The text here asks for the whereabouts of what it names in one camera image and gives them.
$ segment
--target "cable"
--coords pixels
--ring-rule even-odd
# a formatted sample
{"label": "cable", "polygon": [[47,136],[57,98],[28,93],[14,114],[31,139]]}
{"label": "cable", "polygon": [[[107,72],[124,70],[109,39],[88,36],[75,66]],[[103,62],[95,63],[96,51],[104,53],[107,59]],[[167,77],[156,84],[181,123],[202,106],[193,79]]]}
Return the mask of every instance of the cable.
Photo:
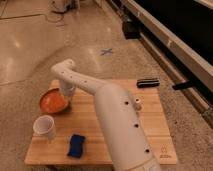
{"label": "cable", "polygon": [[[55,12],[55,11],[51,11],[51,13],[53,14],[57,14],[57,15],[60,15],[61,17],[58,19],[58,20],[50,20],[47,16],[47,14],[32,14],[32,15],[20,15],[20,16],[14,16],[14,17],[5,17],[5,18],[2,18],[4,12],[5,12],[5,9],[7,7],[7,4],[8,4],[9,0],[6,0],[6,3],[4,5],[4,8],[3,8],[3,11],[0,15],[0,20],[11,20],[11,19],[17,19],[17,18],[27,18],[27,17],[36,17],[36,16],[41,16],[43,15],[45,17],[45,20],[49,23],[58,23],[60,21],[62,21],[64,19],[64,14],[61,13],[61,12]],[[54,4],[54,2],[52,2],[52,5],[55,9],[57,9],[58,11],[60,11]]]}
{"label": "cable", "polygon": [[9,0],[6,0],[6,2],[5,2],[5,4],[4,4],[4,7],[3,7],[3,10],[2,10],[2,13],[1,13],[1,15],[0,15],[0,18],[3,16],[4,11],[5,11],[6,7],[7,7],[8,2],[9,2]]}

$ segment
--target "white cup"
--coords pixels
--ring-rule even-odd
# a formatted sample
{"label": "white cup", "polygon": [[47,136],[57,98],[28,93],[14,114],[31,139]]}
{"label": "white cup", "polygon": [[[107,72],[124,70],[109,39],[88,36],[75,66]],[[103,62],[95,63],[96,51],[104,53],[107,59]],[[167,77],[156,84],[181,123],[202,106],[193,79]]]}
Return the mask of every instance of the white cup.
{"label": "white cup", "polygon": [[49,115],[40,116],[34,122],[33,130],[35,133],[43,135],[50,140],[53,139],[56,135],[53,117]]}

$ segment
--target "table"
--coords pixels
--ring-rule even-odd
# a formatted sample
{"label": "table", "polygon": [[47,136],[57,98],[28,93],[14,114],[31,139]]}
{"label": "table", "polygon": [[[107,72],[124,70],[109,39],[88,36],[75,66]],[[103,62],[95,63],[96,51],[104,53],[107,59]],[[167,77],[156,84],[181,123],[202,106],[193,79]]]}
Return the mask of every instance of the table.
{"label": "table", "polygon": [[[175,164],[177,156],[167,126],[157,88],[138,89],[136,80],[111,80],[128,88],[142,101],[139,119],[151,148],[160,164]],[[59,86],[53,80],[51,88]],[[77,89],[72,108],[52,115],[57,135],[48,141],[45,137],[32,136],[25,163],[28,165],[112,165],[99,122],[96,118],[93,96]],[[69,140],[73,134],[86,136],[84,153],[80,159],[67,156]]]}

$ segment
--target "wooden table surface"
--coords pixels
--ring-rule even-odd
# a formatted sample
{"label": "wooden table surface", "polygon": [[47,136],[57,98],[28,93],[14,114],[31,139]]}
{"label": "wooden table surface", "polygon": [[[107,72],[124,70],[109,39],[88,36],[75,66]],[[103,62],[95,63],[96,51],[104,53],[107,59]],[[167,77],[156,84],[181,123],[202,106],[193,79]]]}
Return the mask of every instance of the wooden table surface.
{"label": "wooden table surface", "polygon": [[[160,164],[177,163],[176,152],[169,133],[163,108],[156,88],[138,89],[136,80],[111,80],[129,89],[142,101],[139,115],[144,132]],[[56,88],[54,80],[50,88]],[[72,101],[72,109],[52,115],[57,135],[49,141],[33,134],[25,163],[29,165],[105,165],[112,164],[93,106],[93,96],[80,89]],[[84,153],[80,159],[67,156],[73,134],[86,136]]]}

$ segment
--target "tiled floor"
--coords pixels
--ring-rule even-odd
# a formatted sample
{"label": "tiled floor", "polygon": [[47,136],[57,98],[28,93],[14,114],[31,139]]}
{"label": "tiled floor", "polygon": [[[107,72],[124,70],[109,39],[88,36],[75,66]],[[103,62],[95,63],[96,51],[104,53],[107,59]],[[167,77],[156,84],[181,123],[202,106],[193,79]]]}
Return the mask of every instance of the tiled floor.
{"label": "tiled floor", "polygon": [[[3,14],[14,17],[49,14],[48,0],[9,0]],[[0,1],[0,14],[4,2]],[[101,56],[101,50],[112,54]],[[99,78],[158,77],[159,92],[179,157],[163,170],[213,170],[213,132],[172,81],[137,40],[125,40],[121,21],[104,2],[103,9],[91,0],[81,1],[80,11],[65,14],[60,23],[44,15],[0,20],[0,171],[45,170],[29,167],[24,157],[39,116],[38,101],[53,77],[50,67],[72,58],[78,71]],[[110,170],[70,168],[65,170]]]}

